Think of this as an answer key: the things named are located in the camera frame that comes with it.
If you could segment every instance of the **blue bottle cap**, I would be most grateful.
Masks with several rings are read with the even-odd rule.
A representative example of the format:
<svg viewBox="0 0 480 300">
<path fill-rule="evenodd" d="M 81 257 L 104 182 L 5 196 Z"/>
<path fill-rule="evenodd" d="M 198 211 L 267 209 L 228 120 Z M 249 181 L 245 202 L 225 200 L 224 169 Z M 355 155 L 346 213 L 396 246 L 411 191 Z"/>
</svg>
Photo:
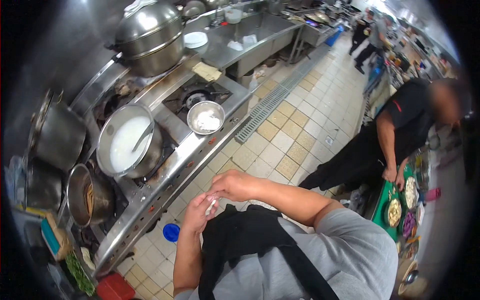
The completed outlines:
<svg viewBox="0 0 480 300">
<path fill-rule="evenodd" d="M 177 224 L 166 224 L 163 227 L 163 236 L 171 242 L 176 242 L 179 239 L 180 227 Z"/>
</svg>

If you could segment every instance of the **pot of white porridge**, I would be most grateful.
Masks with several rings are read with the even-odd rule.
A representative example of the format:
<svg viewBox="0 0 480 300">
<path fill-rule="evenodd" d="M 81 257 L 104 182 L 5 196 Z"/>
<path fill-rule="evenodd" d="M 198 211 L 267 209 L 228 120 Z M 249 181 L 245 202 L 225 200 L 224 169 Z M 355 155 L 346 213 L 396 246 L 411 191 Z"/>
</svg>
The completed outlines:
<svg viewBox="0 0 480 300">
<path fill-rule="evenodd" d="M 152 132 L 133 148 L 153 122 Z M 162 156 L 162 135 L 151 111 L 141 104 L 127 104 L 107 120 L 98 137 L 96 158 L 100 169 L 112 177 L 140 178 L 157 165 Z"/>
</svg>

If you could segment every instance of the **red box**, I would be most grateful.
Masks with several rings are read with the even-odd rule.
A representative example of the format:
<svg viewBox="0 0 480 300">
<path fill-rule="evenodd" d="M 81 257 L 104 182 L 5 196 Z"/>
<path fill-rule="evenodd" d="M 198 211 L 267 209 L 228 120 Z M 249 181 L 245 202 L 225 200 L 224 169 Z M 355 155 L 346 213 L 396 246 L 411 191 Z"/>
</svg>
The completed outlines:
<svg viewBox="0 0 480 300">
<path fill-rule="evenodd" d="M 135 290 L 118 273 L 103 278 L 96 287 L 96 293 L 103 300 L 130 300 Z"/>
</svg>

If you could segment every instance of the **floor drain grate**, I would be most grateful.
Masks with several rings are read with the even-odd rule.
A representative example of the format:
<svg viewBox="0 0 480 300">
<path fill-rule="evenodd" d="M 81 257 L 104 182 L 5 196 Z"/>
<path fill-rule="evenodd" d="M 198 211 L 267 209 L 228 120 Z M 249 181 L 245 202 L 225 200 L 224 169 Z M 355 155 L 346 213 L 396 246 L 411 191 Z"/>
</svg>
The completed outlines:
<svg viewBox="0 0 480 300">
<path fill-rule="evenodd" d="M 241 142 L 246 142 L 252 133 L 262 124 L 263 121 L 274 111 L 274 109 L 285 99 L 290 92 L 298 85 L 298 83 L 310 72 L 316 65 L 316 62 L 324 57 L 330 47 L 322 44 L 309 54 L 310 60 L 300 63 L 292 72 L 292 74 L 278 83 L 278 85 L 268 93 L 265 98 L 260 100 L 258 104 L 250 112 L 252 117 L 242 129 L 237 133 L 236 137 Z"/>
</svg>

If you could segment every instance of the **stack of plates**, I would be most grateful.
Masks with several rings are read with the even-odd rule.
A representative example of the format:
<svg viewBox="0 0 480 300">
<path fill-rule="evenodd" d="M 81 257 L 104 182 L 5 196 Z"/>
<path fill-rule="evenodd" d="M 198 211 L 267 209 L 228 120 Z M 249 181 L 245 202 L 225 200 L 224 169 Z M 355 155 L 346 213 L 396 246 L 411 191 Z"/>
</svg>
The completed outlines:
<svg viewBox="0 0 480 300">
<path fill-rule="evenodd" d="M 204 32 L 190 32 L 183 37 L 185 47 L 189 49 L 198 48 L 208 42 L 207 34 Z"/>
</svg>

